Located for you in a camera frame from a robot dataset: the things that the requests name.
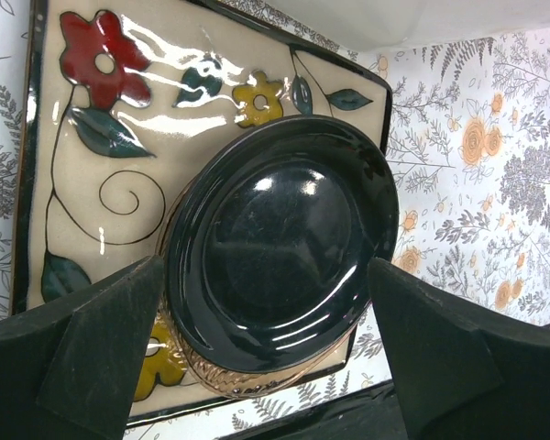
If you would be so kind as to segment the square cream floral plate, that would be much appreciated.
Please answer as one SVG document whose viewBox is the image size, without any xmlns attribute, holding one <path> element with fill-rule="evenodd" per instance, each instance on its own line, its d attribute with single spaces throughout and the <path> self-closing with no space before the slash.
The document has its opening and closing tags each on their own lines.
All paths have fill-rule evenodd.
<svg viewBox="0 0 550 440">
<path fill-rule="evenodd" d="M 36 1 L 13 313 L 161 252 L 195 175 L 274 116 L 327 115 L 385 148 L 391 88 L 219 1 Z"/>
</svg>

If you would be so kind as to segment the black bowl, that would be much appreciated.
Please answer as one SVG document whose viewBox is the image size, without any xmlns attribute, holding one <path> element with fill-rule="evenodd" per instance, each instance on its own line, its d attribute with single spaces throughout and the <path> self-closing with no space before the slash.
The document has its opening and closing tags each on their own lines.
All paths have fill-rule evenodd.
<svg viewBox="0 0 550 440">
<path fill-rule="evenodd" d="M 296 115 L 251 130 L 203 168 L 170 223 L 178 334 L 243 373 L 324 353 L 367 308 L 367 265 L 392 259 L 399 212 L 384 154 L 355 126 Z"/>
</svg>

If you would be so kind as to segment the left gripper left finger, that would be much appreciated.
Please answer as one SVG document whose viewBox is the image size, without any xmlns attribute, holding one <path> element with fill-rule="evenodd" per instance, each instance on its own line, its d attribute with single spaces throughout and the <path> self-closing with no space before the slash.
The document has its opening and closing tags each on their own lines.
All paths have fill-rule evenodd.
<svg viewBox="0 0 550 440">
<path fill-rule="evenodd" d="M 150 256 L 0 321 L 0 439 L 120 439 L 163 289 Z"/>
</svg>

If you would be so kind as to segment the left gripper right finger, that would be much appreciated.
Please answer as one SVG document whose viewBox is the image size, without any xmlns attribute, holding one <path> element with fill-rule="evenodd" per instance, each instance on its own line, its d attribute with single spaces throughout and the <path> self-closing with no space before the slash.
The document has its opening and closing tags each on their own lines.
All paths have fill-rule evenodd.
<svg viewBox="0 0 550 440">
<path fill-rule="evenodd" d="M 381 258 L 368 264 L 368 285 L 411 439 L 550 439 L 550 328 Z"/>
</svg>

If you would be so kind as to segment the clear pink glass plate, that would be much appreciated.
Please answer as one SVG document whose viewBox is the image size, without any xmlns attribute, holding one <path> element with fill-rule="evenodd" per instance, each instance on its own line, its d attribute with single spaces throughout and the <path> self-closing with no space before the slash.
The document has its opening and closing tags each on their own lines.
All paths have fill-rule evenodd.
<svg viewBox="0 0 550 440">
<path fill-rule="evenodd" d="M 327 181 L 262 177 L 189 192 L 164 241 L 163 312 L 212 391 L 266 393 L 343 344 L 366 300 L 355 205 Z"/>
</svg>

